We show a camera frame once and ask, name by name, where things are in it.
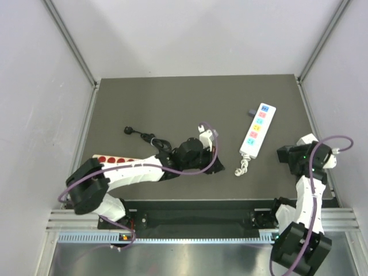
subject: coiled cord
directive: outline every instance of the coiled cord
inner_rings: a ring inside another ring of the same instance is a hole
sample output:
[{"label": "coiled cord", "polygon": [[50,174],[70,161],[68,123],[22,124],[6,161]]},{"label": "coiled cord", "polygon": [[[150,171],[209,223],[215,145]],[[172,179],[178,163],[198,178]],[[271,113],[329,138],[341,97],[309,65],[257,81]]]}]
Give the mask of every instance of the coiled cord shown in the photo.
[{"label": "coiled cord", "polygon": [[242,154],[241,155],[243,158],[242,160],[240,161],[240,168],[237,168],[235,170],[235,175],[237,177],[245,174],[247,171],[248,171],[248,165],[249,165],[249,162],[251,160],[251,157],[249,156],[249,154]]},{"label": "coiled cord", "polygon": [[135,131],[130,126],[125,127],[124,133],[128,134],[128,135],[130,135],[132,133],[139,133],[140,137],[143,139],[143,141],[150,143],[152,146],[157,148],[159,150],[159,152],[163,151],[163,152],[166,152],[166,153],[170,154],[173,151],[169,141],[163,140],[163,139],[158,139],[158,138],[156,138],[156,136],[153,133],[151,133],[151,134],[141,133],[139,131]]}]

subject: white wall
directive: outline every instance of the white wall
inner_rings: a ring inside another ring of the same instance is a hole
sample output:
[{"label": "white wall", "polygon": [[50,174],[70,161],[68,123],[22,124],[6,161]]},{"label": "white wall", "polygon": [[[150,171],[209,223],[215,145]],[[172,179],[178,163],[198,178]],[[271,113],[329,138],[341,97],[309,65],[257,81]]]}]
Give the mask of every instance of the white wall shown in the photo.
[{"label": "white wall", "polygon": [[33,275],[91,94],[39,0],[0,1],[0,275]]},{"label": "white wall", "polygon": [[340,0],[54,0],[96,78],[299,74]]},{"label": "white wall", "polygon": [[367,11],[366,0],[351,1],[304,86],[321,136],[345,134],[355,140],[338,156],[333,174],[340,199],[354,208],[368,243]]}]

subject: power strip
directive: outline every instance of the power strip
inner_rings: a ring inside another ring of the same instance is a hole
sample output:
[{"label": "power strip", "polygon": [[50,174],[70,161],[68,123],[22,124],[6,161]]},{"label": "power strip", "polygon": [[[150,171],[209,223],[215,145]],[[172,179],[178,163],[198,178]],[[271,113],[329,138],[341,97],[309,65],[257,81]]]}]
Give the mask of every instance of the power strip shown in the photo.
[{"label": "power strip", "polygon": [[109,156],[109,155],[99,155],[94,154],[93,158],[98,158],[100,163],[111,163],[111,164],[118,164],[118,163],[125,163],[125,162],[133,162],[138,161],[140,159],[136,158],[127,158],[127,157],[118,157],[118,156]]},{"label": "power strip", "polygon": [[259,105],[251,127],[249,128],[239,150],[243,159],[240,161],[241,168],[238,168],[235,171],[235,175],[237,177],[248,171],[248,164],[251,159],[257,158],[275,112],[276,108],[273,106],[266,103],[261,103]]}]

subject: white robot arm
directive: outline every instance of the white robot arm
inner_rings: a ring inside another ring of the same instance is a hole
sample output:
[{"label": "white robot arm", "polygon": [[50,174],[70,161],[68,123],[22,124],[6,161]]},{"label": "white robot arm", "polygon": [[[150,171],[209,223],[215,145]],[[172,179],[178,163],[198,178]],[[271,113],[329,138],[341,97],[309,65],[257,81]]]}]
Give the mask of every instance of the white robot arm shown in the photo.
[{"label": "white robot arm", "polygon": [[[309,145],[312,142],[318,142],[313,134],[306,135],[299,139],[298,145]],[[334,154],[327,155],[328,159],[325,160],[323,169],[336,167],[336,156]],[[326,185],[321,180],[314,178],[315,184],[315,196],[317,199],[317,216],[313,225],[314,233],[324,233],[321,223],[321,207],[322,207],[322,195],[326,188]],[[306,175],[300,177],[296,183],[297,190],[297,203],[296,208],[290,205],[281,204],[276,211],[276,219],[279,224],[279,232],[282,233],[291,222],[303,223],[306,229],[309,229],[310,220],[312,217],[313,207],[313,195],[311,191],[311,179]]]},{"label": "white robot arm", "polygon": [[70,197],[76,214],[96,213],[107,217],[109,220],[118,221],[126,216],[123,200],[114,198],[109,191],[140,182],[157,182],[176,178],[179,174],[162,170],[162,167],[183,171],[189,169],[204,169],[213,162],[205,171],[206,174],[217,173],[224,169],[218,158],[213,160],[214,142],[211,130],[205,131],[199,127],[199,139],[189,138],[178,148],[171,152],[160,152],[143,160],[129,162],[125,168],[119,168],[124,164],[100,163],[97,158],[87,160],[70,176],[66,184],[72,185],[86,175],[101,169],[110,169],[94,178],[85,180],[80,185],[70,190]]}]

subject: metal frame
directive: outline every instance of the metal frame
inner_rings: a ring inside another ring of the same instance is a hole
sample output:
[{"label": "metal frame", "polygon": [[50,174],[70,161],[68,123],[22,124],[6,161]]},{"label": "metal frame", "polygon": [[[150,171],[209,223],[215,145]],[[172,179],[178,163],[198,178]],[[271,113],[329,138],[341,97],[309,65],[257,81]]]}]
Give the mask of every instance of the metal frame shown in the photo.
[{"label": "metal frame", "polygon": [[[74,40],[72,39],[68,29],[66,28],[60,14],[58,13],[55,5],[53,4],[52,0],[41,0],[45,7],[47,8],[50,16],[54,20],[56,26],[60,30],[62,36],[64,37],[67,45],[69,46],[71,52],[73,53],[74,57],[76,58],[77,62],[81,66],[83,72],[85,73],[89,82],[93,85],[93,93],[91,95],[91,99],[89,102],[89,106],[86,111],[85,120],[83,123],[83,128],[79,135],[79,143],[75,152],[75,158],[73,160],[71,171],[74,171],[81,162],[82,152],[84,149],[86,136],[88,133],[89,125],[91,116],[93,113],[95,99],[98,92],[98,83],[94,79],[91,71],[89,70],[86,62],[84,61],[81,53],[79,52],[78,47],[76,46]],[[317,137],[319,137],[319,131],[316,124],[316,120],[313,116],[313,112],[311,110],[308,97],[305,93],[303,87],[303,81],[305,80],[306,76],[308,75],[309,71],[311,70],[313,64],[315,63],[316,59],[318,58],[321,50],[325,46],[328,38],[331,36],[332,31],[336,28],[339,20],[341,19],[343,13],[348,8],[351,0],[341,0],[338,8],[336,9],[335,14],[333,15],[331,21],[327,25],[325,31],[323,32],[320,41],[317,43],[314,51],[312,52],[308,62],[306,63],[301,75],[297,77],[297,83],[300,88],[300,93],[305,105],[306,112],[308,114],[309,122],[312,126],[313,133]],[[334,183],[334,178],[332,175],[328,176],[332,183]],[[368,251],[365,246],[365,243],[362,238],[362,234],[359,230],[358,222],[356,221],[354,212],[352,209],[349,208],[334,208],[334,209],[322,209],[322,221],[323,227],[326,232],[345,232],[346,238],[351,250],[352,258],[355,262],[357,271],[359,275],[367,275],[368,271]],[[86,233],[89,236],[94,235],[106,235],[106,234],[113,234],[116,233],[125,233],[123,230],[119,231],[110,231],[110,230],[97,230],[98,224],[98,216],[94,214],[88,214],[84,216],[76,216],[73,211],[70,210],[53,210],[50,215],[49,222],[47,224],[47,228],[45,230],[45,237],[43,243],[43,250],[40,255],[39,262],[37,264],[37,269],[35,272],[36,276],[45,276],[49,274],[49,270],[51,268],[52,258],[56,250],[56,244],[59,240],[60,236],[66,237],[67,235],[75,235],[78,236],[81,233]],[[260,231],[260,235],[267,236],[267,233],[273,233],[275,230],[264,230]],[[245,243],[247,242],[244,239],[240,240],[212,240],[212,239],[190,239],[190,240],[182,240],[182,239],[172,239],[172,240],[151,240],[151,239],[142,239],[138,240],[139,243]]]},{"label": "metal frame", "polygon": [[[104,232],[61,232],[58,243],[111,243],[128,244],[128,241],[119,240],[123,233]],[[273,244],[273,233],[259,232],[259,237],[245,237],[232,239],[141,239],[137,238],[134,244]]]},{"label": "metal frame", "polygon": [[[46,232],[105,232],[129,233],[129,231],[97,229],[99,216],[85,214],[78,216],[74,210],[52,210],[46,226]],[[359,232],[354,211],[351,208],[323,208],[321,213],[322,226],[325,232]],[[260,232],[278,233],[277,229],[261,230]]]},{"label": "metal frame", "polygon": [[325,46],[327,40],[329,39],[332,32],[336,28],[336,26],[339,23],[342,15],[344,14],[346,9],[348,8],[350,2],[351,2],[351,0],[341,0],[340,1],[340,4],[339,4],[338,8],[334,12],[330,22],[328,23],[325,31],[323,32],[323,34],[320,37],[316,47],[314,48],[310,58],[308,59],[306,65],[304,66],[304,68],[303,68],[303,70],[300,74],[300,77],[298,78],[300,83],[302,83],[305,80],[305,78],[308,75],[309,71],[311,70],[313,64],[315,63],[315,61],[317,60],[317,58],[318,58],[319,54],[321,53],[323,47]]},{"label": "metal frame", "polygon": [[74,55],[76,61],[80,65],[82,71],[85,73],[87,79],[92,84],[92,86],[96,87],[97,81],[93,77],[88,65],[86,64],[81,52],[79,51],[78,47],[76,46],[73,38],[71,37],[64,21],[62,20],[59,12],[57,11],[55,5],[53,4],[52,0],[41,0],[42,3],[45,5],[47,11],[49,12],[50,16],[52,17],[55,25],[60,30],[65,42],[67,43],[70,51]]}]

